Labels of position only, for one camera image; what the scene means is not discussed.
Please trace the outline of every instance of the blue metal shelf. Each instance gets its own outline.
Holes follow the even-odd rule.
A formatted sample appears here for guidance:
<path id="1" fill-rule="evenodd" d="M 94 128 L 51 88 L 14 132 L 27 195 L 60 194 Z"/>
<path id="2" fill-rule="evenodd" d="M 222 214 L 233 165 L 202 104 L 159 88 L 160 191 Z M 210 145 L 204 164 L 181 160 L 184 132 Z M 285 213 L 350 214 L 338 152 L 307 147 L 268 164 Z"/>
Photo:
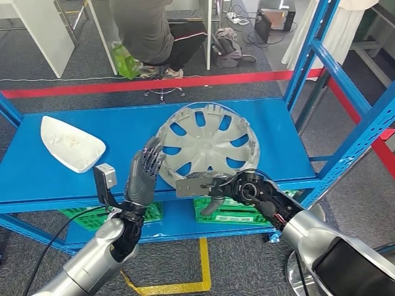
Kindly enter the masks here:
<path id="1" fill-rule="evenodd" d="M 258 168 L 270 175 L 282 189 L 306 189 L 301 204 L 310 207 L 333 185 L 369 145 L 395 120 L 395 82 L 370 107 L 323 45 L 340 0 L 319 0 L 312 24 L 283 98 L 224 101 L 251 123 L 260 142 Z M 358 123 L 333 155 L 308 158 L 298 136 L 290 113 L 301 93 L 316 56 L 326 67 L 361 116 Z M 0 165 L 0 226 L 48 243 L 51 235 L 17 218 L 14 212 L 31 212 L 94 206 L 98 202 L 91 173 L 76 174 L 51 156 L 39 135 L 41 119 L 49 115 L 100 138 L 107 150 L 100 162 L 117 170 L 118 186 L 113 193 L 122 199 L 129 163 L 163 122 L 185 104 L 151 105 L 101 110 L 22 115 L 0 93 L 0 113 L 17 128 Z M 315 174 L 310 161 L 326 163 Z M 190 200 L 175 200 L 174 190 L 159 179 L 155 200 L 164 201 L 165 219 L 143 228 L 142 242 L 168 241 L 194 237 L 227 236 L 272 232 L 270 228 L 240 225 L 199 224 L 194 220 Z M 93 233 L 72 224 L 66 241 L 55 240 L 53 247 L 73 254 Z M 270 236 L 276 241 L 279 232 Z"/>
<path id="2" fill-rule="evenodd" d="M 199 237 L 236 236 L 239 234 L 273 233 L 273 227 L 254 225 L 197 223 L 192 200 L 172 200 L 163 203 L 163 220 L 145 224 L 140 242 L 162 242 Z M 66 246 L 80 249 L 94 235 L 77 223 L 71 223 Z"/>
<path id="3" fill-rule="evenodd" d="M 259 168 L 274 180 L 282 181 L 280 185 L 284 189 L 314 187 L 314 180 L 318 181 L 282 99 L 221 103 L 250 122 L 260 142 Z M 39 134 L 43 115 L 63 120 L 103 141 L 107 148 L 99 163 L 116 168 L 119 185 L 112 191 L 123 198 L 134 152 L 184 105 L 25 115 L 0 166 L 0 175 L 3 176 L 0 178 L 0 187 L 3 188 L 0 213 L 9 211 L 10 207 L 17 212 L 31 212 L 42 210 L 44 205 L 45 210 L 50 210 L 97 204 L 91 171 L 76 174 L 54 159 L 44 146 Z M 174 189 L 159 179 L 155 200 L 172 199 L 175 199 Z"/>

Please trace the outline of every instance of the white desk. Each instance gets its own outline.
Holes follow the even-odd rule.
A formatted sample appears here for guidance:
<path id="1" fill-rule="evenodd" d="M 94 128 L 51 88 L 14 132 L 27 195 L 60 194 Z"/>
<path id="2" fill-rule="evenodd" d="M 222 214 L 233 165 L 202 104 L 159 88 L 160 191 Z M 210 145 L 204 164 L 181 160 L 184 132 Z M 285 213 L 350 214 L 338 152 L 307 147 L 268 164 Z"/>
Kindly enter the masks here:
<path id="1" fill-rule="evenodd" d="M 214 0 L 174 0 L 171 4 L 166 6 L 166 10 L 168 11 L 196 9 L 202 9 L 203 11 L 203 22 L 207 30 L 207 41 L 205 43 L 205 55 L 206 57 L 206 67 L 208 70 L 210 69 L 213 2 Z M 116 75 L 117 68 L 115 57 L 113 54 L 112 45 L 114 41 L 119 42 L 120 40 L 118 36 L 118 29 L 111 15 L 110 0 L 88 0 L 88 3 L 114 75 Z"/>
<path id="2" fill-rule="evenodd" d="M 51 0 L 0 0 L 0 19 L 20 19 L 58 78 L 74 44 Z"/>

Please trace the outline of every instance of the green bag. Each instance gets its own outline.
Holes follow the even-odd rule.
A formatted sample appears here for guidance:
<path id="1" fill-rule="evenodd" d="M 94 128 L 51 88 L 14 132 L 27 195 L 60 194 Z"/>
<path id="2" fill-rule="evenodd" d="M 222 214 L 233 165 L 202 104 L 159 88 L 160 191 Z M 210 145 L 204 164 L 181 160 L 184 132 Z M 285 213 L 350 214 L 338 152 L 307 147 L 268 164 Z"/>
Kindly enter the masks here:
<path id="1" fill-rule="evenodd" d="M 128 79 L 140 75 L 138 63 L 122 44 L 113 47 L 113 54 L 118 67 L 118 74 Z"/>

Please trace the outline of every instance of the sneaker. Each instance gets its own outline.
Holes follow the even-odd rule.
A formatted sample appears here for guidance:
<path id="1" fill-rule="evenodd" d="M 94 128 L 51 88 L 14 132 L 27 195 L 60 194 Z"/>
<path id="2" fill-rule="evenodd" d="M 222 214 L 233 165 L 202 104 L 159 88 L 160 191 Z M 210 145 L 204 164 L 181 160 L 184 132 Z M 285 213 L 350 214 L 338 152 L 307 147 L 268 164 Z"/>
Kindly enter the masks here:
<path id="1" fill-rule="evenodd" d="M 173 71 L 170 68 L 167 69 L 165 73 L 165 76 L 163 79 L 180 79 L 183 78 L 184 75 L 184 72 L 183 69 L 180 69 L 180 71 Z"/>
<path id="2" fill-rule="evenodd" d="M 151 78 L 159 73 L 159 67 L 142 66 L 140 69 L 140 78 Z"/>

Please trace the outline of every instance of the gray robotic hand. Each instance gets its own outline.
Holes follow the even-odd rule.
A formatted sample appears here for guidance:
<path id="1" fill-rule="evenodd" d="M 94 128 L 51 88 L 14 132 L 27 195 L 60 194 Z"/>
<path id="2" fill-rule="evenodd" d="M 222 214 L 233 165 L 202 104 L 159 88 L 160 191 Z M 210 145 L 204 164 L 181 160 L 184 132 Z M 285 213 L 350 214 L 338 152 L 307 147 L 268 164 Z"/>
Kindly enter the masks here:
<path id="1" fill-rule="evenodd" d="M 132 160 L 129 178 L 125 188 L 125 199 L 147 207 L 154 199 L 156 175 L 165 155 L 159 138 L 151 138 Z"/>

